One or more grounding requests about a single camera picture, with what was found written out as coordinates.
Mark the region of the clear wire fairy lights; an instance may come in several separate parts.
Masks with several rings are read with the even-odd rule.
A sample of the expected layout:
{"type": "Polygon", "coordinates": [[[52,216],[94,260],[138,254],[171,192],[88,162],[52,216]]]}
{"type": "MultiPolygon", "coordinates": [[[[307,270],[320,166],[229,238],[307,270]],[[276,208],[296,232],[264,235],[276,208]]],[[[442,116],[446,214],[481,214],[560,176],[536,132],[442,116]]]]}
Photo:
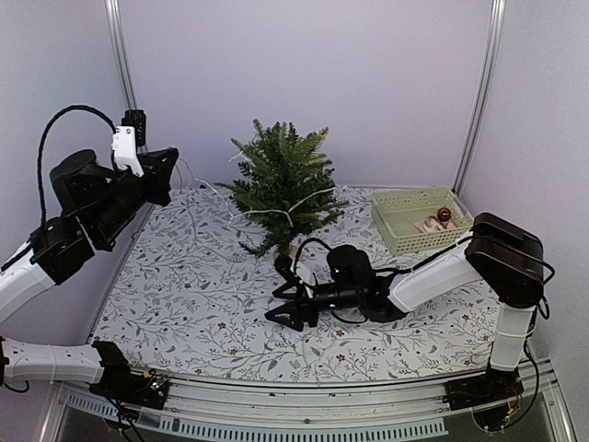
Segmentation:
{"type": "Polygon", "coordinates": [[[281,184],[276,170],[183,193],[160,216],[153,264],[164,300],[145,358],[203,376],[319,382],[327,342],[269,321],[281,284],[273,253],[330,221],[333,186],[281,184]]]}

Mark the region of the small green christmas tree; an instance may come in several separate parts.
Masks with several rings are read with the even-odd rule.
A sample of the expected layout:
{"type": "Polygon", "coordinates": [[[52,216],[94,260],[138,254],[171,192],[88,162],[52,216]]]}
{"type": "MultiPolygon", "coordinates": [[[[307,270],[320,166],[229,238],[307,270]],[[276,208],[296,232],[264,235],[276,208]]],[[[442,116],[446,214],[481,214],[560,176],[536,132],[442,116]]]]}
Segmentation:
{"type": "Polygon", "coordinates": [[[327,227],[344,215],[348,202],[335,194],[332,161],[321,151],[329,128],[301,135],[291,122],[265,126],[252,121],[254,135],[231,142],[245,159],[239,179],[221,186],[245,218],[264,228],[258,245],[240,247],[261,258],[274,251],[289,255],[294,240],[327,227]]]}

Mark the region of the pale green perforated basket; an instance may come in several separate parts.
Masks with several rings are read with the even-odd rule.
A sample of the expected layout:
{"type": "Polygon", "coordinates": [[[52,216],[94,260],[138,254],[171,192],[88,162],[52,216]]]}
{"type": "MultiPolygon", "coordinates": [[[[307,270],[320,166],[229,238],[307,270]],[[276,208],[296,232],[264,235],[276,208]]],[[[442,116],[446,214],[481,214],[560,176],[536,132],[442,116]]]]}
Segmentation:
{"type": "Polygon", "coordinates": [[[372,218],[394,256],[445,247],[474,221],[454,192],[444,187],[376,192],[372,218]]]}

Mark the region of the red bauble ornament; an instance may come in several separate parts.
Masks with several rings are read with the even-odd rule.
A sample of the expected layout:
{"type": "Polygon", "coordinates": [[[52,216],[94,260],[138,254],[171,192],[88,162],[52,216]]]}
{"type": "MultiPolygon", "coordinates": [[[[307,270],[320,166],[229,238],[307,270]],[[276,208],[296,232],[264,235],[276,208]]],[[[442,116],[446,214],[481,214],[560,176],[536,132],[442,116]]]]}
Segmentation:
{"type": "Polygon", "coordinates": [[[447,222],[451,219],[452,213],[447,207],[442,207],[437,212],[437,218],[442,222],[447,222]]]}

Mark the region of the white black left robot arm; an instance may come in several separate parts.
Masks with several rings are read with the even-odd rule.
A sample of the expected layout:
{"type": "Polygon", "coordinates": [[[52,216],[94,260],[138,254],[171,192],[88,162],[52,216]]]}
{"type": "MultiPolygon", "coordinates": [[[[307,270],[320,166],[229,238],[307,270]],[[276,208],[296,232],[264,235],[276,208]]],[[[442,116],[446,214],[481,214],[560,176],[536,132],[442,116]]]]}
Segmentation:
{"type": "MultiPolygon", "coordinates": [[[[1,267],[1,318],[63,284],[98,250],[113,251],[116,238],[145,204],[170,203],[176,148],[140,154],[139,171],[108,169],[84,149],[50,172],[62,212],[45,220],[1,267]]],[[[79,381],[130,399],[138,377],[115,343],[51,346],[1,340],[1,381],[79,381]]]]}

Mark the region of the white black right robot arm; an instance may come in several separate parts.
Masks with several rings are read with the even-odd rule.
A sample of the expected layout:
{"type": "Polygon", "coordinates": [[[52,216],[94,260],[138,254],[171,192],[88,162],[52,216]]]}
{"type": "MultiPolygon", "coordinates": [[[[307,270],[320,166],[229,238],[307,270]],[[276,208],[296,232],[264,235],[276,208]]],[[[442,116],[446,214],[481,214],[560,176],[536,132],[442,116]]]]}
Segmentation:
{"type": "Polygon", "coordinates": [[[298,262],[284,255],[275,259],[284,283],[272,294],[283,304],[265,314],[298,332],[316,326],[321,311],[340,308],[358,308],[373,322],[393,322],[454,288],[485,281],[501,306],[487,373],[476,382],[483,401],[496,401],[510,389],[529,325],[544,300],[544,273],[553,270],[537,236],[488,212],[476,215],[460,239],[407,269],[376,269],[366,252],[349,244],[328,250],[328,283],[307,282],[298,262]]]}

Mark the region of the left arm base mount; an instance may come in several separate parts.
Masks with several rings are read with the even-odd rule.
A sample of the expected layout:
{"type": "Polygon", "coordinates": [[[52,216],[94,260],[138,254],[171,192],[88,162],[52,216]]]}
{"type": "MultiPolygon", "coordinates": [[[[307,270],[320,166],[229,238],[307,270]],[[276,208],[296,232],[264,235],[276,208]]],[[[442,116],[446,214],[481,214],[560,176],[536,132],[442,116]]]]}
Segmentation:
{"type": "Polygon", "coordinates": [[[163,410],[169,391],[169,376],[154,368],[137,374],[128,366],[108,366],[100,381],[90,384],[88,389],[112,401],[163,410]]]}

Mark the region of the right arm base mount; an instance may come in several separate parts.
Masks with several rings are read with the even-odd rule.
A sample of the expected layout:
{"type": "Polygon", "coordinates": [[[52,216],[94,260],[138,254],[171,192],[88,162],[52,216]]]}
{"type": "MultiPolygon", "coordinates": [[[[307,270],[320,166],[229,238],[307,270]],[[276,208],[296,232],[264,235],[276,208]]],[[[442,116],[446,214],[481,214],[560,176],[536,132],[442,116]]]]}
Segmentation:
{"type": "Polygon", "coordinates": [[[444,384],[442,398],[451,411],[470,409],[477,427],[499,433],[517,425],[531,412],[539,393],[540,375],[534,367],[533,394],[524,405],[525,387],[519,370],[512,372],[488,367],[481,375],[444,384]]]}

